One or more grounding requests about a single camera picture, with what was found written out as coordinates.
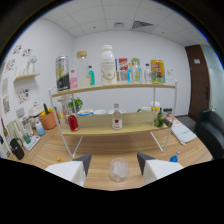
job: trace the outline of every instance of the shelf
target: shelf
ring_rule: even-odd
[[[20,76],[17,76],[17,77],[14,79],[14,82],[15,82],[15,81],[19,81],[19,80],[23,80],[23,79],[33,78],[33,77],[38,76],[38,75],[40,75],[40,73],[27,74],[27,75],[20,75]]]
[[[95,90],[104,90],[104,89],[119,89],[119,88],[170,88],[175,89],[175,85],[167,85],[167,84],[113,84],[113,85],[105,85],[105,86],[93,86],[89,88],[83,88],[83,89],[69,89],[69,90],[63,90],[59,91],[56,94],[52,94],[52,97],[58,97],[63,96],[67,94],[73,94],[73,93],[81,93],[81,92],[90,92]]]
[[[63,135],[74,136],[110,136],[125,135],[139,132],[149,132],[153,130],[168,129],[164,124],[163,127],[155,127],[153,122],[156,118],[156,112],[136,112],[122,114],[122,129],[112,129],[112,115],[91,115],[86,117],[77,116],[79,130],[71,132],[69,125],[62,130]]]

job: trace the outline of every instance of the wall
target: wall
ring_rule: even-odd
[[[101,85],[100,55],[102,45],[112,45],[115,58],[140,59],[144,72],[145,64],[152,59],[164,61],[165,70],[173,69],[173,74],[167,75],[168,84],[178,81],[177,108],[175,115],[188,114],[190,103],[190,71],[185,48],[170,40],[147,33],[133,31],[109,31],[90,34],[75,38],[74,57],[77,63],[76,52],[87,51],[87,58],[95,72],[96,85]],[[91,93],[77,94],[83,102],[84,108],[91,109],[112,109],[114,103],[119,103],[120,108],[127,112],[136,112],[143,106],[149,106],[153,100],[152,89],[116,89],[101,90]],[[174,105],[174,90],[157,89],[156,101],[161,107],[172,108]]]
[[[20,53],[13,54],[14,47],[19,44],[22,45]],[[5,59],[6,62],[15,59],[14,69],[4,72],[4,68],[1,77],[2,80],[6,77],[8,78],[10,105],[10,112],[8,114],[4,114],[3,103],[1,100],[1,111],[5,125],[10,121],[17,119],[15,111],[21,107],[24,108],[26,116],[28,115],[29,108],[33,106],[34,102],[37,102],[38,104],[46,103],[48,107],[51,107],[48,90],[51,87],[56,87],[56,58],[60,55],[68,55],[69,60],[71,60],[71,62],[74,61],[73,44],[74,38],[70,34],[45,19],[37,20],[20,36]],[[16,73],[15,66],[17,65],[18,67],[17,71],[26,66],[28,58],[22,57],[22,51],[26,48],[33,49],[31,55],[35,55],[37,58],[35,68],[40,75],[35,78],[14,83],[13,80]],[[69,65],[70,70],[73,69],[73,64],[69,63]],[[22,89],[29,89],[30,100],[20,104],[18,100],[18,91]]]

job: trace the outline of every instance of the door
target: door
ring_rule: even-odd
[[[185,49],[191,74],[191,99],[188,116],[196,121],[199,111],[209,108],[209,73],[200,45],[185,47]]]

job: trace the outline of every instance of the wooden table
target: wooden table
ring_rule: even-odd
[[[161,146],[164,146],[168,129],[156,130],[153,131],[153,134]],[[65,138],[70,149],[75,149],[80,139],[79,136],[65,136]],[[183,167],[207,162],[212,158],[207,148],[198,138],[183,146],[173,134],[170,136],[165,152],[161,152],[150,132],[122,136],[85,137],[79,146],[75,158],[88,153],[92,154],[92,160],[84,184],[85,188],[114,191],[140,188],[145,185],[137,160],[137,152],[168,161],[178,149],[181,151],[178,156],[178,162]],[[24,149],[24,152],[25,156],[22,160],[17,160],[15,156],[12,157],[12,160],[31,164],[41,169],[46,169],[49,165],[59,163],[57,157],[61,158],[61,163],[72,160],[66,151],[57,127],[52,130],[46,130],[46,133],[41,136],[41,140],[37,145],[31,151]],[[129,178],[121,183],[113,182],[108,176],[110,162],[117,157],[127,160],[130,171]]]

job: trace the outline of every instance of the orange pot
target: orange pot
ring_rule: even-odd
[[[46,129],[46,130],[52,129],[57,125],[53,112],[43,115],[43,116],[39,115],[39,118],[40,118],[40,121],[41,121],[44,129]]]

